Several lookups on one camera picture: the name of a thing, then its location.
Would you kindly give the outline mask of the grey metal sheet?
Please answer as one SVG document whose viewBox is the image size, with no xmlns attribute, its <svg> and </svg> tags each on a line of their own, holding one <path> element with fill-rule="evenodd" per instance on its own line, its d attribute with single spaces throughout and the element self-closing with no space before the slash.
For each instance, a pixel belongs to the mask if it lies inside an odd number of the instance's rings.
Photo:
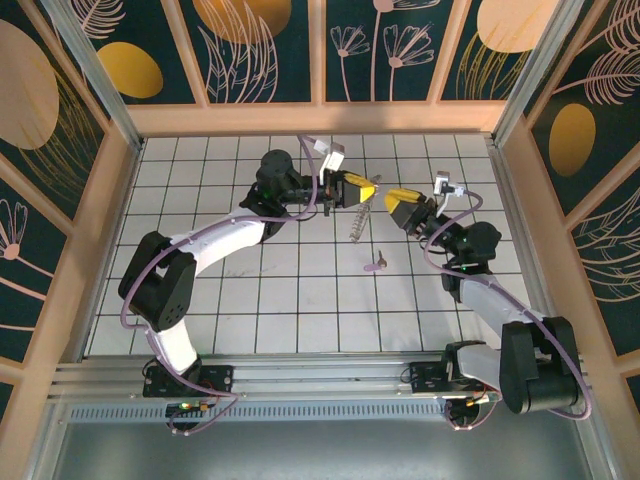
<svg viewBox="0 0 640 480">
<path fill-rule="evenodd" d="M 598 416 L 496 408 L 456 431 L 422 403 L 404 417 L 267 418 L 249 402 L 191 437 L 154 405 L 48 408 L 20 480 L 625 480 Z"/>
</svg>

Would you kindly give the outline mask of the aluminium corner post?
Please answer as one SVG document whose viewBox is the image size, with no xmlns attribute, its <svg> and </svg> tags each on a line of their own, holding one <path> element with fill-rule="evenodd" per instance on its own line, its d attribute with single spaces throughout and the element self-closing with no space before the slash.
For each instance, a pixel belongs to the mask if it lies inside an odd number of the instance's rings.
<svg viewBox="0 0 640 480">
<path fill-rule="evenodd" d="M 38 1 L 128 145 L 138 153 L 141 136 L 92 43 L 92 40 L 106 40 L 116 31 L 126 16 L 123 0 Z"/>
<path fill-rule="evenodd" d="M 575 24 L 583 4 L 584 0 L 560 0 L 554 9 L 537 45 L 518 76 L 505 110 L 492 133 L 493 145 L 497 149 L 503 147 L 517 124 L 535 89 L 541 83 L 549 65 L 557 56 L 564 39 Z"/>
</svg>

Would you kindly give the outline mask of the aluminium side rail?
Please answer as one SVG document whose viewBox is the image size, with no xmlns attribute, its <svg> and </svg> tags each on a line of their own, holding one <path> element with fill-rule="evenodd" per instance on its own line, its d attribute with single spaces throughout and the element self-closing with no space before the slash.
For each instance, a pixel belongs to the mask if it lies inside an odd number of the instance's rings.
<svg viewBox="0 0 640 480">
<path fill-rule="evenodd" d="M 512 233 L 515 250 L 520 261 L 530 305 L 541 313 L 552 314 L 555 312 L 555 308 L 547 292 L 547 285 L 542 275 L 541 266 L 530 237 L 530 231 L 526 224 L 524 211 L 519 201 L 506 157 L 491 135 L 485 137 L 485 142 L 505 208 L 507 222 Z"/>
</svg>

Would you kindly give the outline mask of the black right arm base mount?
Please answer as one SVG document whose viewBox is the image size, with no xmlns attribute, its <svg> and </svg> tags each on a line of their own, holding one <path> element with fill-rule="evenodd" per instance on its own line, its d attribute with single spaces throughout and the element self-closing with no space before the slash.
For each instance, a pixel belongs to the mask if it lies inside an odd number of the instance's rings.
<svg viewBox="0 0 640 480">
<path fill-rule="evenodd" d="M 408 384 L 414 395 L 442 399 L 471 396 L 489 391 L 495 391 L 501 395 L 497 389 L 481 380 L 464 376 L 456 361 L 445 357 L 437 361 L 411 362 L 408 366 Z"/>
</svg>

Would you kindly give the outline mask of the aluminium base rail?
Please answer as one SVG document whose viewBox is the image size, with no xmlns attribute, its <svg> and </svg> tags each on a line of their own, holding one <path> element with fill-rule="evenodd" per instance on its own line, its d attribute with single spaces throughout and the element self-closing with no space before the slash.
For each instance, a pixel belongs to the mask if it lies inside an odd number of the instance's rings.
<svg viewBox="0 0 640 480">
<path fill-rule="evenodd" d="M 408 398 L 402 380 L 412 362 L 437 362 L 427 352 L 209 355 L 205 366 L 233 368 L 232 392 L 245 401 L 358 400 Z M 143 399 L 142 368 L 147 356 L 91 356 L 61 363 L 47 401 L 129 402 Z"/>
</svg>

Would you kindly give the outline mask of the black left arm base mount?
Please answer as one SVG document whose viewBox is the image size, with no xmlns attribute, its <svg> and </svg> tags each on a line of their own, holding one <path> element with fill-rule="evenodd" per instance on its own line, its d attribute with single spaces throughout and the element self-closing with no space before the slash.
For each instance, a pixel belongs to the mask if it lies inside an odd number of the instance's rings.
<svg viewBox="0 0 640 480">
<path fill-rule="evenodd" d="M 145 398 L 182 398 L 203 397 L 204 393 L 194 390 L 176 380 L 169 371 L 157 361 L 143 368 L 144 384 L 142 395 Z M 184 377 L 190 382 L 209 390 L 230 392 L 233 384 L 233 367 L 230 365 L 196 365 L 187 370 Z"/>
</svg>

